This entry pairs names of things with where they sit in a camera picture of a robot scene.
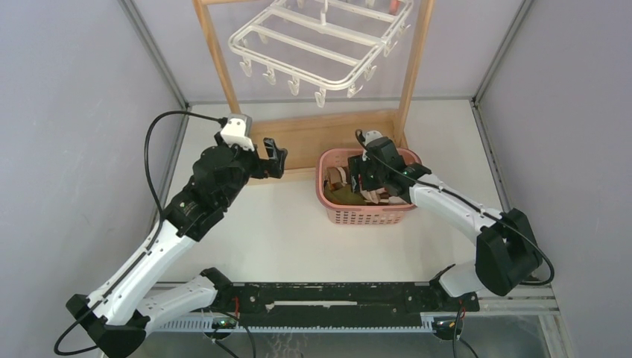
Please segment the olive orange striped sock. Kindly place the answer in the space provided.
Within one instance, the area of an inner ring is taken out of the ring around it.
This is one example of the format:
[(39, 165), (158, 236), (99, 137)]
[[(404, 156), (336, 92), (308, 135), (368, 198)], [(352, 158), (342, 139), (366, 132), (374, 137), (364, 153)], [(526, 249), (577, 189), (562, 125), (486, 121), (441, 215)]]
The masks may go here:
[(325, 188), (323, 195), (327, 201), (336, 205), (364, 206), (366, 204), (366, 201), (361, 194), (354, 193), (351, 188), (347, 186), (335, 191)]

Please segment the white plastic clip hanger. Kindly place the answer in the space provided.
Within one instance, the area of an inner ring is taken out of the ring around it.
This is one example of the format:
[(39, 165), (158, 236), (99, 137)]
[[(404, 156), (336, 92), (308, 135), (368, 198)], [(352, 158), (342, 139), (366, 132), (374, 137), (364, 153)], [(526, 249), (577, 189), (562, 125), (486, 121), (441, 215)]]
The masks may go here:
[(306, 84), (318, 107), (328, 92), (354, 97), (408, 30), (412, 1), (273, 1), (234, 32), (243, 73), (261, 72), (292, 96)]

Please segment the brown white striped sock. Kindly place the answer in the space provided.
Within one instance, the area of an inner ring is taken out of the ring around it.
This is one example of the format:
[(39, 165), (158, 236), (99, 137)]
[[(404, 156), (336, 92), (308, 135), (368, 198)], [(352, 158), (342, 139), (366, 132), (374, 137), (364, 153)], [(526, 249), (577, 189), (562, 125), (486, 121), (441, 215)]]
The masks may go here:
[(361, 195), (364, 201), (369, 205), (390, 205), (391, 195), (384, 188), (375, 189), (371, 191), (362, 190)]

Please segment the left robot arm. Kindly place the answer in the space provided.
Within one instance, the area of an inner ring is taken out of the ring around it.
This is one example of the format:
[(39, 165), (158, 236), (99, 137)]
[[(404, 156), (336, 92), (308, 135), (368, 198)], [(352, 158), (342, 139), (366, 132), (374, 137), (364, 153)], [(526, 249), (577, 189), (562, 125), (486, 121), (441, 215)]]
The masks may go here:
[(66, 308), (107, 357), (128, 357), (164, 324), (200, 308), (227, 309), (233, 291), (209, 271), (153, 297), (148, 291), (175, 261), (224, 218), (249, 179), (281, 178), (288, 151), (263, 140), (256, 149), (225, 142), (204, 150), (192, 176), (163, 210), (148, 238), (127, 262), (89, 295), (75, 294)]

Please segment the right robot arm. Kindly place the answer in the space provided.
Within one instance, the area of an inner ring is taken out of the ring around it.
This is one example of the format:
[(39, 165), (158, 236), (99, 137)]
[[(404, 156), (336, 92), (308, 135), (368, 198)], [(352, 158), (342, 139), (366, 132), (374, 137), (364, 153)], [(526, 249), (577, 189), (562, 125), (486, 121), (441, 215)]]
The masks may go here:
[(394, 142), (378, 131), (355, 131), (363, 152), (356, 155), (352, 174), (359, 188), (384, 189), (398, 198), (440, 216), (475, 246), (475, 257), (437, 273), (431, 300), (450, 310), (462, 295), (487, 289), (505, 296), (518, 285), (537, 286), (530, 275), (542, 264), (554, 278), (550, 259), (537, 244), (526, 214), (513, 208), (502, 212), (480, 204), (446, 185), (431, 169), (406, 163)]

